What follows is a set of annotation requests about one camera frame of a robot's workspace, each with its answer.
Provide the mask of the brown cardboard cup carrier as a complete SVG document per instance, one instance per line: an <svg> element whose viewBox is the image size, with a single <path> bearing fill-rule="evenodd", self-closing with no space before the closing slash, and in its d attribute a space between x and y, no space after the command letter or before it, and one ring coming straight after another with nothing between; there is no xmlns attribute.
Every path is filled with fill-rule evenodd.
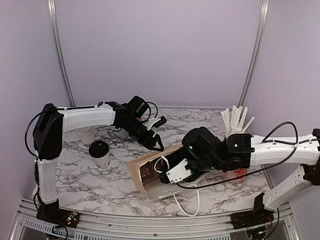
<svg viewBox="0 0 320 240"><path fill-rule="evenodd" d="M140 167L141 182L143 185L148 185L156 181L159 177L159 173L154 169L154 163L147 162Z"/></svg>

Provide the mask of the brown paper takeout bag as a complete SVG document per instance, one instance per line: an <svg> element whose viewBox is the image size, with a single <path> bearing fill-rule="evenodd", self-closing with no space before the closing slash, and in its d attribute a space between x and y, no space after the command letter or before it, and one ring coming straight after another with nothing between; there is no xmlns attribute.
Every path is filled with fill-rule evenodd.
<svg viewBox="0 0 320 240"><path fill-rule="evenodd" d="M128 169L131 174L131 178L134 182L134 185L136 188L146 195L150 200L161 200L167 197L173 197L175 200L175 203L179 207L180 211L188 216L188 217L194 217L198 214L200 210L200 194L197 191L196 197L197 197L197 209L195 213L188 213L186 212L183 207L181 206L180 202L177 199L177 195L183 191L183 189L176 185L176 183L169 183L169 184L163 184L160 182L160 179L158 179L150 184L143 185L142 179L141 179L141 173L140 173L140 167L146 164L147 162L154 163L154 170L156 172L163 173L167 167L169 166L168 160L165 158L170 153L173 153L183 146L181 144L169 146L164 149L162 152L152 152L140 157L137 157L127 163ZM202 175L198 177L196 180L192 182L185 182L188 187L195 187L197 183L201 180Z"/></svg>

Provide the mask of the stack of white cups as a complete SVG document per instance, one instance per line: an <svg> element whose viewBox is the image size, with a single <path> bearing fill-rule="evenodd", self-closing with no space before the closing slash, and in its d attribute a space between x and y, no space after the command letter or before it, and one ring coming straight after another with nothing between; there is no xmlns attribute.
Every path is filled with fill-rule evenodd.
<svg viewBox="0 0 320 240"><path fill-rule="evenodd" d="M86 148L89 148L90 145L95 141L95 134L92 126L77 128L75 132Z"/></svg>

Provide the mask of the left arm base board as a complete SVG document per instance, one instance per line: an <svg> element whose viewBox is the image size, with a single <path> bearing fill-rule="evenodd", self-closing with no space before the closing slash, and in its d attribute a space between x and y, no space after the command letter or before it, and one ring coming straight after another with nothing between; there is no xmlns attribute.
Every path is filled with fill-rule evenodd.
<svg viewBox="0 0 320 240"><path fill-rule="evenodd" d="M69 228L76 228L79 223L80 214L77 211L58 209L48 212L38 211L36 218L48 223L63 225Z"/></svg>

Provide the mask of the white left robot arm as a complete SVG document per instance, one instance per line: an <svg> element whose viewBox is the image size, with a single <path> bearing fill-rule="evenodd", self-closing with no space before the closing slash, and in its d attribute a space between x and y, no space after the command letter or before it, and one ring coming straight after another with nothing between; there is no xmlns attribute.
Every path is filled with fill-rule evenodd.
<svg viewBox="0 0 320 240"><path fill-rule="evenodd" d="M63 211L54 203L56 191L56 166L63 149L64 135L78 129L112 126L126 131L136 142L151 151L162 152L164 146L155 128L164 125L164 116L141 117L150 108L147 101L134 96L128 103L102 101L96 105L57 107L46 104L34 126L32 137L36 153L39 198L46 206L44 215L53 223L63 219Z"/></svg>

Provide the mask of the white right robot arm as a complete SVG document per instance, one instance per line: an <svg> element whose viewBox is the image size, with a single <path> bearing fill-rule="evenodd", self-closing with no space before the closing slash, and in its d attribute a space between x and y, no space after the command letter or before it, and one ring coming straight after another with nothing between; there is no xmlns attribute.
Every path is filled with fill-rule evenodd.
<svg viewBox="0 0 320 240"><path fill-rule="evenodd" d="M206 127L190 130L182 139L182 148L163 158L167 168L159 174L163 184L193 181L203 172L223 172L266 165L267 169L283 163L298 168L283 182L255 197L247 219L258 224L295 193L320 184L320 130L305 136L281 137L235 133L220 140Z"/></svg>

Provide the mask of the right arm base board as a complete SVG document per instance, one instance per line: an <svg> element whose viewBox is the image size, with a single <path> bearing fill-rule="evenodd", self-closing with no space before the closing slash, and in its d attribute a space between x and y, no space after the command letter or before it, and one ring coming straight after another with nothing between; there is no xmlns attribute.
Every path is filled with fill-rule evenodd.
<svg viewBox="0 0 320 240"><path fill-rule="evenodd" d="M270 223L274 219L274 212L265 209L243 211L230 215L231 224L235 230Z"/></svg>

